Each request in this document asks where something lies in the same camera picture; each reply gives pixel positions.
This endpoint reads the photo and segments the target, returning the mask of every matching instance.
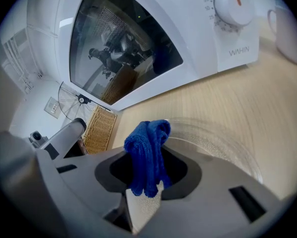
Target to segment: timer knob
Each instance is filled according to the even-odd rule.
[[[254,17],[251,0],[214,0],[214,7],[224,22],[234,26],[246,26]]]

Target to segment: fan guard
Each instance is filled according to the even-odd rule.
[[[82,118],[85,123],[98,105],[63,82],[58,91],[58,102],[61,111],[68,119]]]

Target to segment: white mug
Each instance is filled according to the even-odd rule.
[[[271,13],[276,14],[276,30],[271,24]],[[297,20],[289,9],[276,7],[267,13],[268,23],[276,35],[276,47],[289,60],[297,64]]]

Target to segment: microwave window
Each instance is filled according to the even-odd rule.
[[[112,105],[182,58],[135,0],[82,0],[70,45],[70,80]]]

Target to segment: white microwave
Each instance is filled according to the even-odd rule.
[[[60,75],[119,111],[256,61],[252,0],[65,0]]]

